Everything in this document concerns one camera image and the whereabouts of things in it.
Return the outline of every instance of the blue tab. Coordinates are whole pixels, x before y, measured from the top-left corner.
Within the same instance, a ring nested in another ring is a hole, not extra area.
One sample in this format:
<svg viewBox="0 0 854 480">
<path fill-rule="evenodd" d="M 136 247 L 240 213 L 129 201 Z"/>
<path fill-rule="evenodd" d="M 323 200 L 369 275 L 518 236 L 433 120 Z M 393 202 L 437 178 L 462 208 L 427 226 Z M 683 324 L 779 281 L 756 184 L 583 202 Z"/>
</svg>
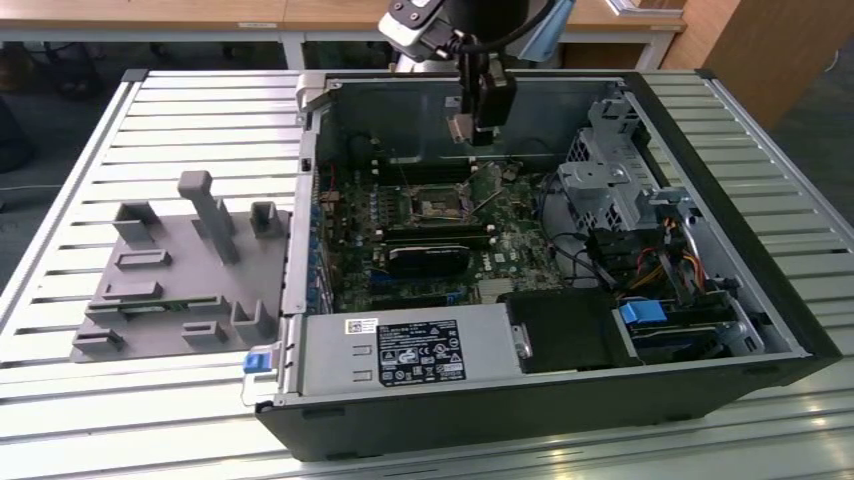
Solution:
<svg viewBox="0 0 854 480">
<path fill-rule="evenodd" d="M 667 315 L 658 300 L 640 300 L 628 302 L 619 307 L 626 324 L 666 322 Z"/>
<path fill-rule="evenodd" d="M 267 373 L 272 371 L 272 353 L 249 352 L 243 359 L 243 373 L 247 375 L 253 373 Z"/>
</svg>

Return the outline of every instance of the barcode sticker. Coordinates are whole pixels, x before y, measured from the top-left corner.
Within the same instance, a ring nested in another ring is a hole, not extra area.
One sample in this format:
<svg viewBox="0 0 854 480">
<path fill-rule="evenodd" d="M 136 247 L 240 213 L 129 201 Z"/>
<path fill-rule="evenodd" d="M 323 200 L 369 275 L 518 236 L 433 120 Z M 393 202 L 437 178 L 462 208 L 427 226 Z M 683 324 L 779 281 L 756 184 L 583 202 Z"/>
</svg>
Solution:
<svg viewBox="0 0 854 480">
<path fill-rule="evenodd" d="M 344 322 L 344 333 L 347 335 L 356 335 L 359 333 L 376 333 L 376 324 L 379 320 L 376 318 L 349 318 Z"/>
</svg>

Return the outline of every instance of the power supply label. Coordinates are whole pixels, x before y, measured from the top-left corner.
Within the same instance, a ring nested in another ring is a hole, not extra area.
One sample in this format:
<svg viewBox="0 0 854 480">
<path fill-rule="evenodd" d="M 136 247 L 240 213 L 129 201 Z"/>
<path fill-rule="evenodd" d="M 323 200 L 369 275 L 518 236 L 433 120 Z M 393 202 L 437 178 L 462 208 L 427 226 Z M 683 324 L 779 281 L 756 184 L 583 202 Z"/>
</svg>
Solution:
<svg viewBox="0 0 854 480">
<path fill-rule="evenodd" d="M 383 386 L 466 380 L 456 320 L 377 325 L 376 345 Z"/>
</svg>

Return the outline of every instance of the slotted metal table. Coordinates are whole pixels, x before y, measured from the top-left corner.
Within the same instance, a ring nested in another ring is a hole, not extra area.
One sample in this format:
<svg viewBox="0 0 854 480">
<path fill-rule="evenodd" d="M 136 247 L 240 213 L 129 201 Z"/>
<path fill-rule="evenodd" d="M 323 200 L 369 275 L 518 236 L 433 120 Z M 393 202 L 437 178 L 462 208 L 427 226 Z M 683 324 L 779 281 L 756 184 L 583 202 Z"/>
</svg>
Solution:
<svg viewBox="0 0 854 480">
<path fill-rule="evenodd" d="M 160 215 L 189 213 L 175 183 L 183 170 L 205 169 L 229 210 L 264 199 L 292 206 L 297 73 L 149 72 L 119 87 L 0 298 L 0 478 L 718 480 L 836 478 L 852 469 L 851 227 L 715 80 L 644 76 L 828 329 L 839 363 L 700 420 L 300 463 L 241 402 L 243 353 L 67 360 L 120 201 L 149 199 Z M 260 383 L 253 393 L 273 388 Z"/>
</svg>

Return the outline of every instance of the desk leg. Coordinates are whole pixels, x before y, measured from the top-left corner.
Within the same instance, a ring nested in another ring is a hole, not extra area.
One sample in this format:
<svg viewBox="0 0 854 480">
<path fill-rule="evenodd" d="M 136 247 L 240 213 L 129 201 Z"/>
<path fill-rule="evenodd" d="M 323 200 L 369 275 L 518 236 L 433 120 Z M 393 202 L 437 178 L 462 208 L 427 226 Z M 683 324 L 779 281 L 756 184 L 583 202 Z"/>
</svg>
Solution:
<svg viewBox="0 0 854 480">
<path fill-rule="evenodd" d="M 303 32 L 281 33 L 281 48 L 284 49 L 284 60 L 288 62 L 288 70 L 305 70 L 303 43 L 305 43 Z"/>
<path fill-rule="evenodd" d="M 638 70 L 658 70 L 662 66 L 662 60 L 667 55 L 667 49 L 675 37 L 674 32 L 656 32 L 652 41 L 646 44 L 640 58 L 638 59 Z"/>
</svg>

